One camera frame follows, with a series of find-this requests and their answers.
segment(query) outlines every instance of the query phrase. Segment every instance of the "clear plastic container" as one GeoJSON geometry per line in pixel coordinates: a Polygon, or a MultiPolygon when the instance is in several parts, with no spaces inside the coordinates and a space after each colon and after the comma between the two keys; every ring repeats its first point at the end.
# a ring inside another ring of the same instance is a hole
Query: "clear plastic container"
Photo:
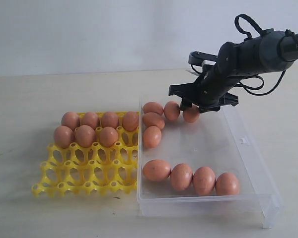
{"type": "MultiPolygon", "coordinates": [[[[180,99],[175,96],[162,98],[143,96],[140,112],[147,102],[180,99]]],[[[139,159],[137,201],[143,216],[183,217],[201,214],[220,215],[236,212],[263,213],[263,228],[272,228],[284,205],[273,178],[259,149],[236,107],[225,106],[219,112],[201,114],[195,123],[186,123],[182,113],[175,123],[166,123],[161,143],[146,149],[142,142],[145,129],[142,121],[139,129],[139,159]],[[240,181],[240,194],[233,196],[198,196],[191,187],[184,192],[172,189],[169,179],[150,182],[142,168],[152,159],[167,160],[171,167],[187,163],[193,172],[201,166],[209,166],[218,177],[233,172],[240,181]]]]}

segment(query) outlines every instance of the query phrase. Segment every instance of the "egg tray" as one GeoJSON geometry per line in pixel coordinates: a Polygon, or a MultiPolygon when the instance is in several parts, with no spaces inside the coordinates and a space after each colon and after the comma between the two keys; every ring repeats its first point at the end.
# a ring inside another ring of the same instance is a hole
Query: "egg tray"
{"type": "MultiPolygon", "coordinates": [[[[41,180],[32,186],[34,196],[38,197],[41,193],[47,193],[50,197],[55,193],[64,196],[67,191],[90,194],[93,190],[100,195],[118,190],[128,194],[136,190],[138,127],[134,131],[124,130],[122,117],[125,113],[116,112],[119,116],[119,126],[116,128],[119,139],[112,147],[104,147],[99,142],[88,148],[72,143],[65,149],[55,143],[49,144],[48,159],[40,165],[41,180]]],[[[102,127],[98,127],[96,134],[101,130],[102,127]]]]}

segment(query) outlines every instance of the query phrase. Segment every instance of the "robotic hand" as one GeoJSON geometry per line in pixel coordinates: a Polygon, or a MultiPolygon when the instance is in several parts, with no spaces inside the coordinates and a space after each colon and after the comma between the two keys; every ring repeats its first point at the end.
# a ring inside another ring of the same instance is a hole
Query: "robotic hand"
{"type": "Polygon", "coordinates": [[[298,34],[291,30],[263,30],[245,14],[235,18],[235,26],[240,33],[247,35],[244,42],[226,42],[217,56],[191,52],[189,64],[199,73],[198,78],[193,83],[170,85],[169,96],[177,95],[182,98],[182,111],[192,104],[199,107],[200,113],[217,112],[224,105],[236,106],[238,97],[228,93],[233,87],[242,87],[255,96],[267,95],[278,87],[286,70],[298,60],[298,34]],[[248,21],[260,36],[253,38],[250,32],[244,31],[239,25],[240,18],[248,21]],[[206,61],[213,61],[215,64],[206,64],[206,61]],[[194,66],[202,67],[202,72],[198,72],[194,66]],[[263,88],[264,80],[259,74],[268,72],[282,72],[276,85],[266,93],[251,92],[250,90],[263,88]],[[248,78],[258,78],[262,85],[250,87],[241,82],[248,78]]]}

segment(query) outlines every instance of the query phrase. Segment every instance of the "table surface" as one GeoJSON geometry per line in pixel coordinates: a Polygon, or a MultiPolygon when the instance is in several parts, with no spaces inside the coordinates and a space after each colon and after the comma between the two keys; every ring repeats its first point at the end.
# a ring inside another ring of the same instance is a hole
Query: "table surface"
{"type": "MultiPolygon", "coordinates": [[[[264,75],[266,89],[278,73],[264,75]]],[[[271,95],[238,94],[242,112],[272,172],[286,208],[275,227],[259,214],[236,217],[143,218],[136,193],[115,197],[34,198],[46,146],[67,111],[137,110],[139,96],[167,95],[170,84],[192,82],[189,71],[0,77],[0,238],[14,237],[298,237],[298,64],[271,95]]]]}

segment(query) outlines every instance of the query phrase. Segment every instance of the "yellow egg tray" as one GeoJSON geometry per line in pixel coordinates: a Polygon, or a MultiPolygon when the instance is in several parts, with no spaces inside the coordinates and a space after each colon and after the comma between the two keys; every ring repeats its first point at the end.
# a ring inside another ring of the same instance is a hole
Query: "yellow egg tray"
{"type": "MultiPolygon", "coordinates": [[[[96,112],[100,118],[104,113],[96,112]]],[[[122,127],[122,117],[126,112],[115,112],[119,116],[116,128],[119,140],[112,147],[103,147],[94,142],[91,147],[83,148],[72,143],[62,149],[55,143],[48,145],[48,159],[41,163],[42,177],[32,186],[34,196],[55,193],[64,196],[67,191],[79,194],[93,190],[100,195],[107,191],[123,190],[126,194],[137,188],[138,127],[126,131],[122,127]]],[[[82,118],[85,113],[78,113],[82,118]]],[[[96,134],[102,127],[96,128],[96,134]]]]}

